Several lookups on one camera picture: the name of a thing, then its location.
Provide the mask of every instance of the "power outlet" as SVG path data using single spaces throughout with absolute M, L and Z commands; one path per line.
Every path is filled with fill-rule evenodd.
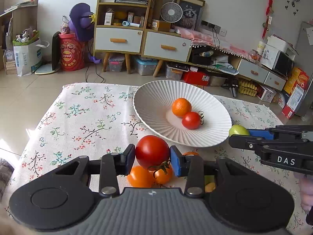
M 221 32 L 221 27 L 215 25 L 215 27 L 214 27 L 214 32 L 215 32 L 215 31 L 216 31 L 216 34 L 220 34 L 220 32 Z
M 220 34 L 220 30 L 221 30 L 220 26 L 214 25 L 214 24 L 209 23 L 207 21 L 201 21 L 200 27 L 205 29 L 205 30 L 209 30 L 211 32 L 214 32 L 214 33 L 216 31 L 217 34 Z
M 219 35 L 222 35 L 222 36 L 226 36 L 226 33 L 227 33 L 227 30 L 226 29 L 224 29 L 224 28 L 221 28 L 220 29 L 220 32 L 219 32 Z

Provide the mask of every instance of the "tile floor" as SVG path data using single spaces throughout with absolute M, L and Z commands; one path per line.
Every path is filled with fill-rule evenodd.
M 50 75 L 6 75 L 0 70 L 0 157 L 4 157 L 14 166 L 22 154 L 32 131 L 47 109 L 62 91 L 62 86 L 75 82 L 85 82 L 87 68 L 74 72 L 59 71 Z M 140 76 L 135 70 L 131 75 L 126 71 L 102 73 L 101 66 L 97 71 L 105 78 L 106 83 L 123 85 L 143 85 L 153 80 L 166 79 L 164 74 L 154 78 Z M 87 71 L 88 82 L 100 83 L 102 79 L 95 73 L 95 65 L 90 64 Z M 211 94 L 232 98 L 231 92 L 221 87 L 204 87 Z M 264 104 L 284 123 L 305 124 L 299 117 L 287 120 L 281 114 L 277 104 L 260 101 L 257 97 L 238 94 L 238 99 Z

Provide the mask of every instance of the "floral tablecloth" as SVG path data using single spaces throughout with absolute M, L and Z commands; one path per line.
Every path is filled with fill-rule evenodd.
M 136 145 L 140 138 L 151 134 L 133 108 L 133 96 L 137 89 L 137 86 L 97 83 L 64 86 L 39 122 L 8 183 L 2 198 L 7 213 L 10 215 L 10 196 L 25 183 L 79 155 L 88 155 L 93 160 L 107 153 L 121 153 L 128 144 Z M 228 110 L 233 124 L 255 129 L 282 124 L 265 106 L 223 96 L 215 97 Z M 288 229 L 294 234 L 311 229 L 305 222 L 305 213 L 300 207 L 298 180 L 292 172 L 261 165 L 259 157 L 253 152 L 234 149 L 228 145 L 228 141 L 208 149 L 177 147 L 182 153 L 196 151 L 206 160 L 214 160 L 218 156 L 231 158 L 286 188 L 295 200 L 295 211 Z M 120 191 L 130 186 L 125 176 L 119 176 L 118 180 Z M 92 177 L 90 188 L 93 191 L 99 190 L 98 181 L 99 176 Z M 181 187 L 184 190 L 185 182 L 184 178 L 174 178 L 165 186 Z

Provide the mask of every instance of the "red paper lantern decoration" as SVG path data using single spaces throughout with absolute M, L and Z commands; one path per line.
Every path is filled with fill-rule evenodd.
M 268 16 L 268 14 L 269 14 L 270 11 L 271 11 L 272 6 L 273 6 L 273 0 L 269 0 L 269 6 L 268 6 L 267 9 L 266 9 L 266 15 L 267 15 L 267 16 Z M 265 35 L 266 35 L 266 31 L 267 31 L 267 27 L 268 27 L 268 26 L 269 26 L 269 17 L 267 17 L 267 20 L 266 20 L 266 24 L 265 24 L 265 27 L 264 27 L 262 39 L 264 39 L 264 37 L 265 37 Z

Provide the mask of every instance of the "wooden stool leg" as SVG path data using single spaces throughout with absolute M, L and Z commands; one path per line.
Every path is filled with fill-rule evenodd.
M 126 60 L 127 73 L 131 74 L 131 72 L 130 72 L 130 58 L 129 58 L 129 54 L 125 54 L 125 60 Z
M 158 64 L 157 64 L 157 67 L 156 67 L 156 69 L 154 70 L 154 74 L 153 74 L 154 77 L 156 77 L 157 74 L 159 73 L 159 70 L 161 69 L 162 64 L 163 64 L 163 60 L 159 60 L 159 62 L 158 62 Z
M 110 52 L 105 53 L 105 57 L 103 59 L 103 68 L 102 71 L 106 72 L 106 67 L 108 66 Z

